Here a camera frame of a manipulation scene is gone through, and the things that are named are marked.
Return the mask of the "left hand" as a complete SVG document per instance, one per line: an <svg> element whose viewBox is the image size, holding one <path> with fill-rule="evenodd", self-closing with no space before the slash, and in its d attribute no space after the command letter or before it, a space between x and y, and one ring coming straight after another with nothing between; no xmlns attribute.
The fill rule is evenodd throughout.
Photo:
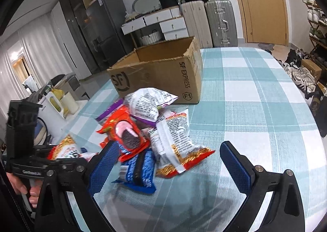
<svg viewBox="0 0 327 232"><path fill-rule="evenodd" d="M6 173L7 177L15 191L16 194L24 194L27 195L29 194L29 202L31 203L33 208L37 207L38 204L38 199L41 191L41 186L43 184L42 180L36 180L34 185L31 188L27 188L23 182L15 175L12 173Z"/></svg>

